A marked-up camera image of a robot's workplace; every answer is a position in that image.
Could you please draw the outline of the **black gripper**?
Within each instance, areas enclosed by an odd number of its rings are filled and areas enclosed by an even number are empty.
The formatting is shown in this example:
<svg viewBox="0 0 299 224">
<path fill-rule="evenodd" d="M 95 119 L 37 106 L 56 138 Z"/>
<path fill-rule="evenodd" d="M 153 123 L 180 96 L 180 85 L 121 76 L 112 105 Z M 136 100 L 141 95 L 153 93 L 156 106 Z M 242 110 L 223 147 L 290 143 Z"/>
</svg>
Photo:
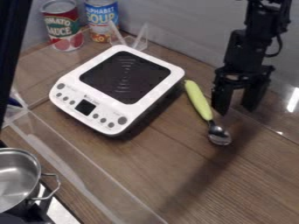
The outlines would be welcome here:
<svg viewBox="0 0 299 224">
<path fill-rule="evenodd" d="M 211 90 L 211 106 L 224 116 L 230 110 L 231 97 L 234 94 L 234 81 L 227 75 L 259 75 L 275 71 L 274 66 L 263 66 L 267 56 L 267 48 L 272 40 L 251 38 L 244 30 L 235 30 L 228 39 L 224 55 L 224 66 L 215 70 L 214 88 Z M 252 112 L 264 97 L 271 79 L 264 76 L 256 77 L 246 87 L 240 105 Z"/>
</svg>

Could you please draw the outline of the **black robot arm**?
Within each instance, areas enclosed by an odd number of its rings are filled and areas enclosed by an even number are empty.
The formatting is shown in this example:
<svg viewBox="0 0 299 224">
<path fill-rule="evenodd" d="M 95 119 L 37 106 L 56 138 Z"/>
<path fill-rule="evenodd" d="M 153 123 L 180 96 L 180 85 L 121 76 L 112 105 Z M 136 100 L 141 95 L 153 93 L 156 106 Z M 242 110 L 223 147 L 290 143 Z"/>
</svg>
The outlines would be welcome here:
<svg viewBox="0 0 299 224">
<path fill-rule="evenodd" d="M 246 29 L 230 34 L 224 66 L 215 70 L 211 106 L 224 116 L 230 110 L 234 91 L 244 90 L 240 105 L 254 111 L 264 97 L 274 66 L 264 58 L 275 57 L 283 49 L 282 34 L 291 23 L 292 0 L 247 0 Z"/>
</svg>

